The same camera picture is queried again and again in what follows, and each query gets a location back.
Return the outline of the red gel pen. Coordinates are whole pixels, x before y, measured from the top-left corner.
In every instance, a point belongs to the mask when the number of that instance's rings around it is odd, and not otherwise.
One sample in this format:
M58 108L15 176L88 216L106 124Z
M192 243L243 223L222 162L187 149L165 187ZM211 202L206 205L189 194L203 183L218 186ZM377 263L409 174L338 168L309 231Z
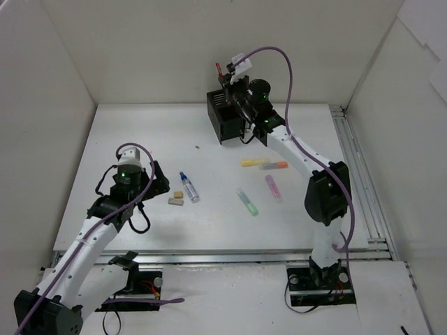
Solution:
M220 63L215 63L215 65L216 65L216 68L217 68L218 76L219 77L223 77L224 75L223 75Z

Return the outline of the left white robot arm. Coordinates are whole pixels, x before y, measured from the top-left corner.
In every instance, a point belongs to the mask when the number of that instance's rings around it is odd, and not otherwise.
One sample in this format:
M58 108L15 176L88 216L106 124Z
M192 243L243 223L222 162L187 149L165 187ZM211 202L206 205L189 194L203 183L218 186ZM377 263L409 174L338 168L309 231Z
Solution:
M15 298L16 334L79 334L84 321L117 291L133 292L140 283L137 255L116 256L98 279L88 282L105 247L145 200L167 193L169 181L157 161L147 172L139 163L115 166L114 185L87 211L81 231L57 266L34 290Z

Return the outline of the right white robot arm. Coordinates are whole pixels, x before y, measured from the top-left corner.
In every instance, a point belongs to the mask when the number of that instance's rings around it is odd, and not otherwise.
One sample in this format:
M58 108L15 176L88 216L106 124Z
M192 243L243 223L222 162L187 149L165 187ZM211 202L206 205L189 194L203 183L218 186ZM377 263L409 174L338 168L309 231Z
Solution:
M286 120L269 101L271 87L265 80L250 80L248 76L234 80L232 73L226 73L219 74L218 81L227 104L235 108L252 135L308 180L304 206L316 223L309 279L316 287L324 288L341 267L335 248L341 241L342 220L349 212L347 165L319 156L288 131Z

